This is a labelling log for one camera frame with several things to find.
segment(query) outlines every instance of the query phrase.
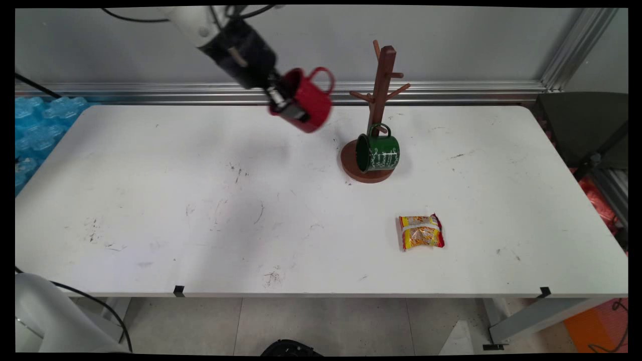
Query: green mug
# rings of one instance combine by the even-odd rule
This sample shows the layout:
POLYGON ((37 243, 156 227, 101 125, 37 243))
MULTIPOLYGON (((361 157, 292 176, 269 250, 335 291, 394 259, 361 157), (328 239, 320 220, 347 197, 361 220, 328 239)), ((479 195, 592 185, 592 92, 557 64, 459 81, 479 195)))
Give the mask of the green mug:
POLYGON ((368 127, 368 135, 362 134, 357 138, 357 166, 362 173, 371 170, 394 169, 399 162, 399 142, 392 136, 390 127, 378 123, 368 127), (388 130, 385 137, 373 137, 372 130, 384 127, 388 130))

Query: wooden mug stand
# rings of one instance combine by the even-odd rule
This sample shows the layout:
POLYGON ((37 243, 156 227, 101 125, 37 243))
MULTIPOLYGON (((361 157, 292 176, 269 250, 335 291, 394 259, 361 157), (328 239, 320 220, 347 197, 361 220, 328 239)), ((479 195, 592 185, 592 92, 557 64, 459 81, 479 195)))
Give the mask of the wooden mug stand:
MULTIPOLYGON (((377 75, 374 79, 374 90, 372 91, 372 95, 370 95, 370 93, 368 93, 367 95, 363 95, 356 91, 350 92, 351 96, 359 98, 361 100, 365 100, 368 103, 368 106, 370 107, 368 128, 370 128, 372 124, 381 123, 381 119, 383 118, 383 109, 386 106, 386 101, 394 98, 410 87, 410 83, 407 83, 401 88, 388 94, 390 79, 403 78, 403 73, 395 73, 392 71, 395 65, 395 57, 397 56, 397 52, 390 45, 384 46, 383 49, 379 50, 379 43, 376 40, 372 43, 374 44, 374 53, 379 60, 379 63, 377 65, 377 75)), ((372 131, 372 136, 379 136, 380 131, 384 134, 387 132, 383 127, 376 127, 372 131)), ((343 170, 350 176, 350 178, 362 183, 377 183, 386 180, 394 171, 393 169, 374 170, 366 173, 361 172, 361 170, 357 166, 356 144, 357 140, 355 139, 354 141, 346 144, 343 149, 341 149, 341 164, 343 166, 343 170)))

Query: wooden stand base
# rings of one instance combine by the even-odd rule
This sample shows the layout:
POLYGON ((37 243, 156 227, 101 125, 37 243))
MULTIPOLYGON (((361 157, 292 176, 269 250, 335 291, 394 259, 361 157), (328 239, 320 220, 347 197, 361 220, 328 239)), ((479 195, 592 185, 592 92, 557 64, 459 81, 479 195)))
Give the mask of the wooden stand base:
POLYGON ((361 183, 378 183, 385 181, 392 174, 392 171, 394 171, 393 169, 373 170, 362 173, 357 166, 356 148, 357 140, 355 139, 341 149, 341 165, 350 178, 361 183))

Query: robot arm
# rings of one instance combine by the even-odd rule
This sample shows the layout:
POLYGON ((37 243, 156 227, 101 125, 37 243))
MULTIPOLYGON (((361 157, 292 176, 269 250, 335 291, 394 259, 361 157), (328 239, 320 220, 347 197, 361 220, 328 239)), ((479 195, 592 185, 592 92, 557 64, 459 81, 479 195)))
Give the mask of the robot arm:
MULTIPOLYGON (((236 6, 240 13, 245 5, 236 6)), ((159 10, 187 37, 246 89, 268 89, 280 76, 276 54, 243 19, 230 18, 225 5, 163 6, 159 10)))
POLYGON ((302 127, 311 116, 295 99, 296 89, 283 82, 275 65, 277 56, 261 36, 243 18, 271 8, 240 15, 246 5, 165 6, 165 16, 200 51, 212 58, 229 76, 245 89, 261 88, 270 100, 273 115, 280 115, 296 127, 302 127), (233 15, 227 13, 233 7, 233 15))

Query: mug handle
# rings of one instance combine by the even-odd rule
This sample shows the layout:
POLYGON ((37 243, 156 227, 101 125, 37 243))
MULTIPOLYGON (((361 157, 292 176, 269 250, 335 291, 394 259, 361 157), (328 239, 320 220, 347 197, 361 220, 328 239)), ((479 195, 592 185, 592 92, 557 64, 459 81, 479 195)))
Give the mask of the mug handle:
POLYGON ((375 129, 376 127, 384 127, 388 131, 388 136, 386 138, 389 138, 392 135, 392 132, 390 131, 390 127, 385 125, 384 123, 374 123, 373 125, 368 127, 368 136, 372 134, 372 129, 375 129))
POLYGON ((328 70, 328 69, 326 69, 326 68, 324 68, 324 67, 320 66, 320 67, 318 67, 318 68, 316 68, 316 69, 312 70, 312 73, 310 73, 310 75, 308 76, 308 80, 311 82, 311 81, 312 81, 312 78, 313 78, 315 75, 317 75, 317 73, 318 73, 319 71, 325 71, 325 72, 328 74, 328 76, 330 77, 330 89, 328 89, 328 90, 325 92, 327 95, 330 95, 330 93, 332 92, 332 89, 334 89, 334 75, 332 75, 332 73, 330 73, 330 70, 328 70))

